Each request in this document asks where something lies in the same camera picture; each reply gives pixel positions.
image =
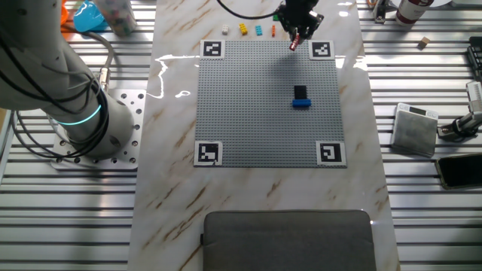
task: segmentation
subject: blue object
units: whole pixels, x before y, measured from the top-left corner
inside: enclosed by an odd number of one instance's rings
[[[256,26],[256,35],[263,35],[263,29],[261,29],[261,26]]]
[[[310,107],[311,100],[310,99],[294,99],[293,100],[293,107]]]
[[[100,13],[97,6],[89,0],[85,0],[77,12],[75,12],[74,26],[79,32],[99,31],[103,30],[107,23],[104,21],[104,16]]]
[[[97,110],[95,110],[89,117],[87,117],[85,120],[81,120],[81,121],[78,121],[76,123],[61,123],[60,121],[57,121],[57,123],[59,124],[62,124],[62,125],[78,125],[78,124],[81,124],[81,123],[84,123],[88,120],[90,120],[91,118],[93,118],[95,115],[97,115],[97,113],[99,113],[100,111],[100,105],[99,107],[97,108]]]

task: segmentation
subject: electronic device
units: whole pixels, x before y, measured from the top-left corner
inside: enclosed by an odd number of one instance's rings
[[[392,147],[424,157],[435,153],[438,113],[399,103],[395,113]]]
[[[469,113],[456,118],[451,124],[438,127],[438,137],[453,142],[460,142],[465,138],[477,135],[482,125],[482,85],[471,82],[466,85]]]
[[[482,186],[482,154],[444,157],[435,163],[444,189]]]

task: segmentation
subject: small wooden block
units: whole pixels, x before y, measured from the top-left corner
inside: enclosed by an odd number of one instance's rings
[[[423,37],[422,40],[419,42],[418,48],[425,49],[427,44],[429,44],[430,40],[427,37]]]

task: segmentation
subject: metal mounting plate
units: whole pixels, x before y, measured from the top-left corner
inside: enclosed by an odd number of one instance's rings
[[[109,90],[108,94],[119,101],[122,101],[131,111],[134,118],[133,135],[131,136],[129,143],[126,144],[120,151],[112,155],[112,157],[95,161],[90,157],[79,157],[80,161],[77,163],[73,158],[62,159],[62,162],[58,163],[56,160],[52,160],[50,163],[52,167],[57,170],[133,170],[137,169],[139,166],[139,153],[141,149],[141,135],[142,135],[142,124],[144,120],[144,109],[145,109],[145,90]],[[138,114],[136,111],[141,109],[142,112]],[[58,127],[60,132],[64,132],[61,126]],[[75,149],[69,145],[60,144],[62,139],[59,136],[55,136],[55,141],[53,143],[53,151],[58,154],[67,154],[68,151],[74,152]]]

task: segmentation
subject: marble table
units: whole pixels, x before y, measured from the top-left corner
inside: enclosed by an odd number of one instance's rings
[[[273,11],[279,1],[226,4],[240,14]],[[354,0],[320,1],[325,20],[313,39],[333,40],[348,169],[194,168],[201,39],[288,40],[271,19],[241,20],[215,0],[158,0],[142,135],[130,271],[202,270],[204,217],[217,210],[362,209],[373,221],[378,271],[399,269],[362,34]],[[249,33],[241,36],[239,23]],[[228,36],[221,34],[230,26]],[[257,36],[255,26],[264,35]]]

